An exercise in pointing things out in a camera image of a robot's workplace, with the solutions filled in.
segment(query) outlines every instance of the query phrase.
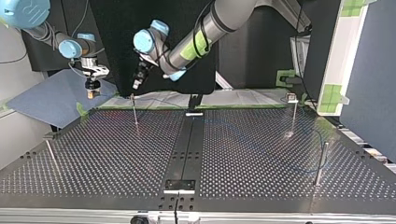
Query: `metal rod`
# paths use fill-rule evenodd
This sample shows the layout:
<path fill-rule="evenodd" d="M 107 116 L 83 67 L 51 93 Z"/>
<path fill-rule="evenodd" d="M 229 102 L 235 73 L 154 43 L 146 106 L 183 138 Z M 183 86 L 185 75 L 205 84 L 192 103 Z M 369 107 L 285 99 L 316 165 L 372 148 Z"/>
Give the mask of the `metal rod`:
<path fill-rule="evenodd" d="M 314 181 L 315 187 L 320 186 L 320 179 L 322 176 L 324 165 L 326 163 L 328 148 L 329 148 L 329 143 L 324 143 L 323 150 L 321 150 L 321 154 L 320 154 L 320 162 L 318 166 L 317 176 L 315 177 L 315 181 Z"/>
<path fill-rule="evenodd" d="M 293 122 L 296 120 L 298 101 L 294 104 Z"/>
<path fill-rule="evenodd" d="M 51 145 L 50 145 L 50 141 L 49 141 L 49 140 L 46 140 L 46 143 L 47 143 L 47 147 L 49 148 L 50 156 L 52 157 L 53 160 L 55 160 L 55 154 L 54 154 L 53 151 L 52 151 L 52 147 L 51 147 Z"/>
<path fill-rule="evenodd" d="M 134 94 L 131 95 L 131 101 L 132 101 L 132 107 L 134 108 L 134 124 L 138 125 L 139 122 L 137 121 L 137 115 L 136 115 L 136 103 L 134 101 Z"/>

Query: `perforated metal table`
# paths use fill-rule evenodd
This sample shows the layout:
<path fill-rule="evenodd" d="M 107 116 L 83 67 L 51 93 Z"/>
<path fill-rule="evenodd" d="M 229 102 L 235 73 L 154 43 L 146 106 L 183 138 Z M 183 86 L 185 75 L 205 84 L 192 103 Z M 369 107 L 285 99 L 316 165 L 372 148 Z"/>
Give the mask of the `perforated metal table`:
<path fill-rule="evenodd" d="M 390 170 L 326 119 L 299 109 L 293 122 L 292 114 L 138 111 L 136 126 L 133 111 L 93 111 L 51 143 L 56 160 L 43 144 L 0 171 L 0 207 L 396 215 Z M 196 181 L 195 194 L 176 204 L 163 193 L 169 179 Z"/>

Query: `metal strip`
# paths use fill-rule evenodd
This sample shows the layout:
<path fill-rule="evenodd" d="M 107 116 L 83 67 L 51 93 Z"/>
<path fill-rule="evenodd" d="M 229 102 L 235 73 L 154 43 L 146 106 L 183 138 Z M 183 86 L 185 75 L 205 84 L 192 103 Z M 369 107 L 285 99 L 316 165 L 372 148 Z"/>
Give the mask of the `metal strip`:
<path fill-rule="evenodd" d="M 158 206 L 159 210 L 174 211 L 177 200 L 178 191 L 169 191 L 166 189 L 167 180 L 181 180 L 183 170 L 186 164 L 187 151 L 190 142 L 190 135 L 192 129 L 192 118 L 185 117 L 182 127 L 180 129 L 180 136 L 177 139 L 175 149 L 172 153 L 172 158 L 169 161 L 167 173 L 163 179 L 163 187 L 161 192 L 161 202 Z"/>
<path fill-rule="evenodd" d="M 172 212 L 137 212 L 114 210 L 0 209 L 0 223 L 129 223 L 133 216 L 156 217 L 161 223 L 175 223 Z M 395 216 L 336 214 L 244 214 L 180 213 L 179 220 L 199 217 L 204 223 L 396 223 Z"/>
<path fill-rule="evenodd" d="M 187 151 L 183 180 L 195 180 L 195 192 L 180 196 L 178 201 L 179 211 L 196 211 L 195 204 L 199 200 L 199 186 L 203 157 L 203 142 L 205 131 L 205 115 L 193 119 L 191 138 Z"/>

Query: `green tape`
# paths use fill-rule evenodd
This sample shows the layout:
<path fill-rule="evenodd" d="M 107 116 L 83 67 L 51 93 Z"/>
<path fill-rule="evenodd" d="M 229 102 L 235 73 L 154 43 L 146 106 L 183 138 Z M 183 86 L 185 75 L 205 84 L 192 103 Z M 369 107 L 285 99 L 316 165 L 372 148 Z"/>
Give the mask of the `green tape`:
<path fill-rule="evenodd" d="M 4 25 L 7 25 L 6 22 L 3 20 L 3 18 L 0 17 L 0 23 L 3 23 Z"/>
<path fill-rule="evenodd" d="M 194 47 L 194 44 L 192 41 L 180 53 L 181 57 L 183 57 L 185 60 L 191 61 L 191 60 L 194 60 L 196 57 L 198 57 L 198 54 L 195 51 L 195 47 Z M 202 31 L 200 31 L 200 32 L 198 32 L 198 34 L 196 34 L 195 41 L 196 41 L 196 45 L 197 45 L 199 53 L 201 55 L 206 55 L 208 52 L 206 52 L 206 50 L 205 50 L 206 42 L 205 42 L 204 35 L 202 34 Z"/>
<path fill-rule="evenodd" d="M 293 87 L 292 84 L 286 84 L 285 82 L 281 81 L 280 79 L 282 77 L 295 77 L 295 76 L 296 76 L 295 70 L 279 70 L 279 71 L 277 71 L 276 86 L 277 87 L 287 87 L 287 88 Z"/>
<path fill-rule="evenodd" d="M 0 112 L 8 110 L 8 106 L 6 104 L 0 105 Z"/>
<path fill-rule="evenodd" d="M 341 85 L 325 85 L 319 112 L 335 113 L 337 106 L 341 103 L 341 89 Z"/>
<path fill-rule="evenodd" d="M 305 92 L 305 93 L 302 95 L 302 97 L 301 97 L 301 101 L 300 101 L 300 105 L 301 105 L 301 106 L 304 106 L 304 105 L 305 105 L 306 98 L 308 98 L 308 94 Z"/>
<path fill-rule="evenodd" d="M 77 108 L 77 111 L 78 111 L 79 115 L 82 116 L 82 117 L 85 117 L 85 116 L 87 116 L 89 114 L 89 112 L 86 111 L 84 109 L 84 106 L 81 103 L 79 103 L 79 102 L 76 103 L 76 108 Z"/>
<path fill-rule="evenodd" d="M 364 7 L 364 0 L 345 0 L 341 17 L 359 17 Z"/>

